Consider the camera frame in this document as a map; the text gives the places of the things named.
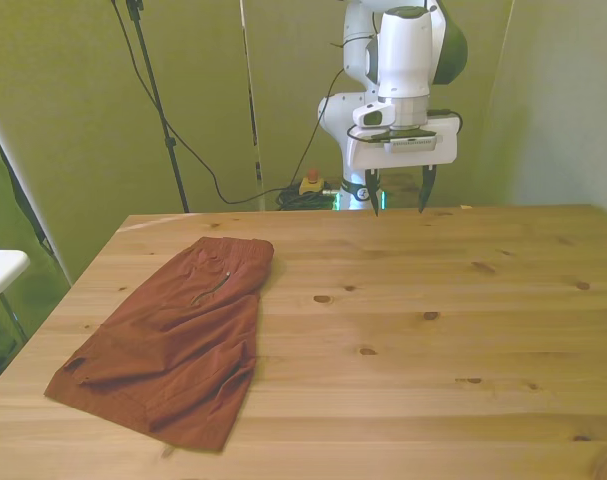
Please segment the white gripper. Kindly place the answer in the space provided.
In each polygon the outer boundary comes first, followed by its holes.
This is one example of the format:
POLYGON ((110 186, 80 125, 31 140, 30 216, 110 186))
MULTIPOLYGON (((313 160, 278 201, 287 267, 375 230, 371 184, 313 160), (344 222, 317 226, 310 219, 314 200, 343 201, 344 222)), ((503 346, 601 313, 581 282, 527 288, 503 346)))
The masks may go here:
POLYGON ((380 176, 377 169, 422 167, 418 210, 422 213, 431 196, 438 165, 453 163, 458 152, 458 117, 437 116, 426 125, 409 130, 362 128, 347 130, 345 164, 365 171, 365 187, 376 216, 379 215, 380 176))

